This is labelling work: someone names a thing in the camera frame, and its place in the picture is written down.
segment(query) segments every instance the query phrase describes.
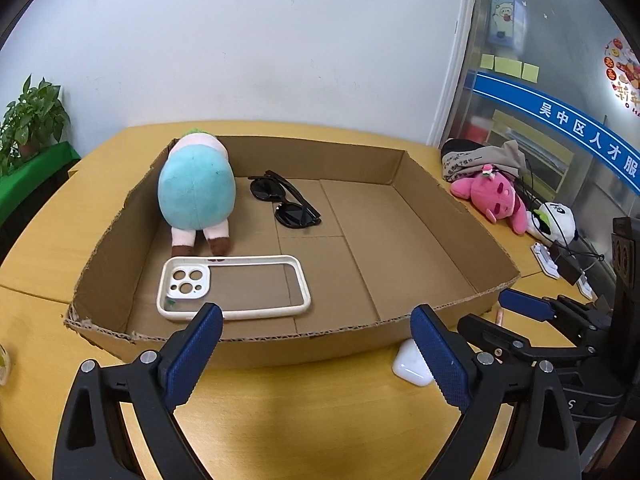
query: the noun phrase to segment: black power adapter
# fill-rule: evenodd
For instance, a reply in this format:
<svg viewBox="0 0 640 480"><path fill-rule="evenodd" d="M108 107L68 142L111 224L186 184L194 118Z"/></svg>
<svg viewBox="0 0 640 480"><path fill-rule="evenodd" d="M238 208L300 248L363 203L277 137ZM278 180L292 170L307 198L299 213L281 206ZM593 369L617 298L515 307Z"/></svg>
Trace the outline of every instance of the black power adapter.
<svg viewBox="0 0 640 480"><path fill-rule="evenodd" d="M558 274L572 285L575 285L580 279L580 276L582 276L582 269L580 268L580 264L578 264L578 260L575 259L575 256L555 242L549 247L549 254L558 266Z"/></svg>

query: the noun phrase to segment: cardboard box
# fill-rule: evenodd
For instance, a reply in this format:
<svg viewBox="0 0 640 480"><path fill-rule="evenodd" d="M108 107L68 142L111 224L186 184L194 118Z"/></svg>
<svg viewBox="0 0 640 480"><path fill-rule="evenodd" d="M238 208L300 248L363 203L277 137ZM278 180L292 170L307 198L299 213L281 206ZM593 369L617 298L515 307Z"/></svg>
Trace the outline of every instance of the cardboard box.
<svg viewBox="0 0 640 480"><path fill-rule="evenodd" d="M294 364L386 346L410 337L408 317L416 305L430 304L452 326L469 312L491 309L498 293L518 278L493 237L407 152L277 137L219 138L238 185L229 219L231 255L297 257L312 306L297 317L226 322L213 367ZM184 327L156 311L160 272L171 251L157 199L170 148L129 192L95 247L64 321L125 361L160 348ZM274 205L249 191L247 177L265 170L290 180L322 214L322 223L304 230L279 225ZM196 252L207 255L204 240ZM292 301L294 289L283 269L250 269L241 277L229 275L239 303L256 308Z"/></svg>

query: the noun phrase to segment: blue sign strip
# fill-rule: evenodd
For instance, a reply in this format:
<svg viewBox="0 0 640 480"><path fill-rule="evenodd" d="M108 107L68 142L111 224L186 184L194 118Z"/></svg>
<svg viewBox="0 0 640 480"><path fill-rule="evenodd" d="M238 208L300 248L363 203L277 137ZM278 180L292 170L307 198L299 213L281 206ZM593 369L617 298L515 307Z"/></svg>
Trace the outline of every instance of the blue sign strip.
<svg viewBox="0 0 640 480"><path fill-rule="evenodd" d="M474 92L548 124L597 156L640 194L640 154L626 140L577 108L527 86L482 72L476 75Z"/></svg>

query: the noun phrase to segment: green tablecloth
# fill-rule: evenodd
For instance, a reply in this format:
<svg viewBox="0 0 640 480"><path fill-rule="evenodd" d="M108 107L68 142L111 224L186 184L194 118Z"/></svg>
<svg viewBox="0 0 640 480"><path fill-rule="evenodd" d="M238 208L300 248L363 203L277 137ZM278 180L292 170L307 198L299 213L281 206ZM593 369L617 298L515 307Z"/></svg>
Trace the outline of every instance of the green tablecloth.
<svg viewBox="0 0 640 480"><path fill-rule="evenodd" d="M45 148L13 173L0 178L0 225L45 180L80 156L68 142Z"/></svg>

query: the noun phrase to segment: sunglasses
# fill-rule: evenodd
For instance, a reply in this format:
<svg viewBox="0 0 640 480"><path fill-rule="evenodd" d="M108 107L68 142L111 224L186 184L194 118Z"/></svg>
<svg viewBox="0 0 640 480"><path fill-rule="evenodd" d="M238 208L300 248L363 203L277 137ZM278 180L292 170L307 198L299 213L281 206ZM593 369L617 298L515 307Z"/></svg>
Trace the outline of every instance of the sunglasses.
<svg viewBox="0 0 640 480"><path fill-rule="evenodd" d="M251 194L263 202L280 202L274 213L276 220L289 229L302 229L318 225L320 213L305 200L292 183L269 170L264 176L250 176ZM287 191L299 203L287 200Z"/></svg>

